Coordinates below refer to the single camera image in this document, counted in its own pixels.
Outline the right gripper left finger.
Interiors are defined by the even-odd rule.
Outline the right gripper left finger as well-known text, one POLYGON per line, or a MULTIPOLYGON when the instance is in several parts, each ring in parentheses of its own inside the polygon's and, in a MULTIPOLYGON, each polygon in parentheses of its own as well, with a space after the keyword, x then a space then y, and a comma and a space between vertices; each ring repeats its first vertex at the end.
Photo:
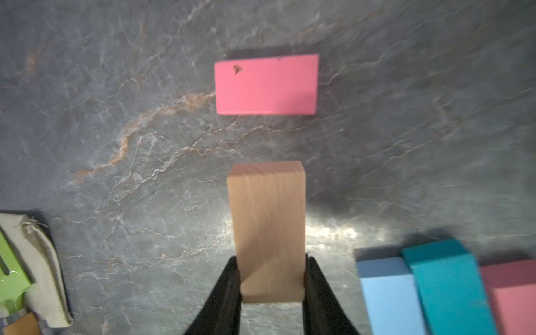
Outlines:
POLYGON ((184 334, 239 334, 241 301, 237 258, 231 257, 195 320, 184 334))

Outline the natural wood block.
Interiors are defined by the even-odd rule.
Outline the natural wood block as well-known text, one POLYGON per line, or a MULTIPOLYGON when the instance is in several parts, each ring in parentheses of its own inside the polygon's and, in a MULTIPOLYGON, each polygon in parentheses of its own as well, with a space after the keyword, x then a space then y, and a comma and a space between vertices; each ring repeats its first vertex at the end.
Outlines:
POLYGON ((302 163, 237 164, 227 186, 243 302, 302 302, 306 266, 302 163))

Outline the light blue block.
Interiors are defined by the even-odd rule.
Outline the light blue block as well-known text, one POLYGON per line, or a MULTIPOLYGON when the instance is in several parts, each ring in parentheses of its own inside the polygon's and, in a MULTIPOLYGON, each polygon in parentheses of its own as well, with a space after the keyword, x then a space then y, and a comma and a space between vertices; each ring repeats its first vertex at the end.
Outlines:
POLYGON ((357 264, 373 334, 426 334, 414 275, 403 258, 357 264))

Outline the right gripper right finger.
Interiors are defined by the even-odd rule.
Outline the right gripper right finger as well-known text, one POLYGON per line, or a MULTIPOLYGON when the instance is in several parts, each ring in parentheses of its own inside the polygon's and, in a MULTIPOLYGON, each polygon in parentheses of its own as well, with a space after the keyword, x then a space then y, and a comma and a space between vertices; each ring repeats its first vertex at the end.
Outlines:
POLYGON ((302 316, 305 334, 360 334, 341 308, 316 259, 308 255, 304 286, 302 316))

